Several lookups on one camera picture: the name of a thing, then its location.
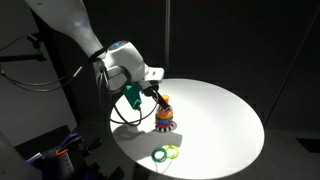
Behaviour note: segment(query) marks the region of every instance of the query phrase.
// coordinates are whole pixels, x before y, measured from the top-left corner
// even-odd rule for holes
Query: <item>red ring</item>
[[[167,127],[170,127],[172,123],[173,123],[173,122],[171,121],[171,122],[169,122],[168,124],[159,124],[159,123],[156,123],[156,125],[157,125],[159,128],[167,128]]]

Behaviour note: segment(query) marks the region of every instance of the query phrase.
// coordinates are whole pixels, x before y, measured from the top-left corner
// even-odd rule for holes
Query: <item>table surface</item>
[[[132,160],[159,174],[182,179],[215,179],[237,173],[260,154],[264,130],[255,111],[235,94],[206,82],[165,79],[160,94],[169,95],[177,128],[168,133],[155,130],[155,112],[138,127],[111,122],[120,148]],[[155,101],[141,95],[142,114],[152,111]],[[129,121],[139,119],[125,97],[116,103]],[[121,121],[113,110],[113,120]],[[151,153],[167,144],[179,148],[179,156],[155,163]]]

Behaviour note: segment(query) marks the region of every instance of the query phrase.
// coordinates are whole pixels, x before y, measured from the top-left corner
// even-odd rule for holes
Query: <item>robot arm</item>
[[[92,31],[82,0],[25,1],[51,28],[74,39],[88,57],[103,48]],[[162,68],[148,67],[130,42],[114,43],[98,58],[102,59],[108,73],[124,68],[130,74],[130,76],[125,76],[122,73],[113,73],[109,79],[111,92],[118,92],[128,81],[143,90],[161,83],[164,76]]]

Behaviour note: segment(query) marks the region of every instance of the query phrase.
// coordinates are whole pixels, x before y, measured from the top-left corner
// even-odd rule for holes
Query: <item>green ring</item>
[[[164,148],[166,151],[168,151],[168,149],[173,149],[173,150],[175,150],[175,154],[172,155],[172,156],[169,156],[169,155],[167,154],[167,158],[169,158],[169,159],[175,159],[175,158],[177,158],[177,157],[179,156],[179,149],[178,149],[177,146],[170,144],[170,145],[164,146],[163,148]]]
[[[163,156],[159,159],[156,158],[156,156],[155,156],[157,152],[163,152]],[[162,147],[158,147],[152,152],[151,157],[152,157],[153,161],[155,161],[155,162],[163,162],[167,159],[167,151]]]

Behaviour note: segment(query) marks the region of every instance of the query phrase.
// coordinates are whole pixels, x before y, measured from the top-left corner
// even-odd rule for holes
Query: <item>cable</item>
[[[48,82],[48,83],[33,84],[33,83],[22,83],[22,82],[20,82],[20,81],[17,81],[17,80],[15,80],[15,79],[7,76],[7,75],[5,74],[5,72],[1,69],[1,67],[0,67],[0,70],[1,70],[1,75],[2,75],[4,78],[6,78],[6,79],[7,79],[9,82],[11,82],[13,85],[15,85],[15,86],[17,86],[17,87],[19,87],[19,88],[21,88],[21,89],[24,89],[24,90],[27,90],[27,91],[32,91],[32,92],[50,92],[50,91],[58,90],[58,89],[60,89],[60,88],[62,88],[62,87],[64,87],[64,86],[66,86],[67,84],[69,84],[69,83],[79,74],[79,72],[82,70],[82,68],[83,68],[84,65],[86,65],[86,64],[87,64],[87,62],[84,63],[84,64],[82,64],[82,65],[78,68],[78,70],[73,74],[73,76],[72,76],[67,82],[63,83],[63,84],[62,84],[61,86],[59,86],[59,87],[52,88],[52,89],[31,89],[31,88],[24,87],[24,85],[28,85],[28,86],[50,85],[50,84],[53,84],[53,83],[55,83],[55,82],[58,82],[60,79],[61,79],[61,80],[62,80],[62,79],[65,79],[66,77],[68,77],[69,74],[71,74],[71,72],[68,73],[68,74],[67,74],[66,76],[64,76],[63,78],[60,78],[59,80],[56,80],[56,81],[52,81],[52,82]]]
[[[82,69],[83,65],[80,66],[76,73],[72,73],[74,70],[70,71],[68,74],[66,74],[65,76],[59,78],[58,80],[55,80],[55,81],[50,81],[50,82],[45,82],[45,83],[28,83],[28,82],[20,82],[18,80],[15,80],[11,77],[9,77],[13,82],[17,83],[17,84],[21,84],[21,85],[25,85],[25,86],[47,86],[47,85],[51,85],[51,84],[55,84],[55,83],[58,83],[64,79],[66,79],[67,77],[69,77],[71,74],[73,74],[73,76],[76,76],[77,73],[80,72],[80,70]]]
[[[102,104],[102,98],[101,98],[101,92],[104,92],[102,91],[102,79],[105,79],[105,82],[106,82],[106,85],[107,85],[107,89],[108,89],[108,94],[109,94],[109,98],[111,100],[111,104],[113,105],[113,108],[116,110],[117,114],[119,115],[119,117],[124,121],[124,122],[118,122],[118,121],[115,121],[113,119],[110,118],[110,121],[113,122],[113,123],[116,123],[116,124],[126,124],[126,125],[129,125],[129,126],[139,126],[141,124],[141,121],[144,120],[145,118],[149,117],[153,112],[154,110],[156,109],[157,107],[157,104],[158,104],[158,100],[159,100],[159,97],[158,97],[158,94],[156,94],[157,96],[157,101],[156,101],[156,104],[154,106],[154,108],[152,109],[152,111],[146,115],[145,117],[142,117],[142,111],[141,111],[141,108],[138,107],[138,110],[139,110],[139,113],[140,113],[140,119],[138,120],[134,120],[132,122],[128,122],[120,113],[120,111],[118,110],[117,106],[112,102],[112,96],[111,96],[111,92],[110,92],[110,84],[109,84],[109,77],[108,77],[108,73],[106,72],[106,70],[104,69],[102,72],[101,72],[101,75],[99,76],[99,84],[98,84],[98,87],[99,87],[99,101],[100,101],[100,106],[103,108],[103,104]]]
[[[146,119],[147,117],[149,117],[149,116],[154,112],[154,110],[156,109],[156,107],[157,107],[157,105],[158,105],[158,100],[159,100],[159,97],[158,97],[158,95],[157,95],[156,104],[155,104],[155,106],[153,107],[152,111],[151,111],[148,115],[146,115],[145,117],[140,118],[140,119],[138,119],[138,120],[134,120],[134,121],[132,121],[132,122],[130,122],[130,123],[136,123],[136,122],[138,122],[138,121],[144,120],[144,119]],[[116,110],[116,112],[118,113],[118,115],[120,116],[120,118],[123,120],[124,118],[121,116],[121,113],[120,113],[120,111],[118,110],[118,108],[117,108],[116,105],[114,105],[114,109]],[[115,120],[112,120],[112,119],[110,119],[110,121],[112,121],[112,122],[114,122],[114,123],[117,123],[117,124],[126,124],[126,123],[118,122],[118,121],[115,121]]]
[[[12,44],[14,44],[15,42],[19,41],[19,40],[20,40],[20,39],[22,39],[22,38],[26,38],[26,37],[28,37],[28,36],[24,35],[24,36],[20,36],[20,37],[18,37],[17,39],[15,39],[14,41],[12,41],[12,42],[11,42],[11,43],[9,43],[8,45],[6,45],[6,46],[4,46],[4,47],[0,48],[0,51],[5,50],[6,48],[8,48],[9,46],[11,46],[11,45],[12,45]]]

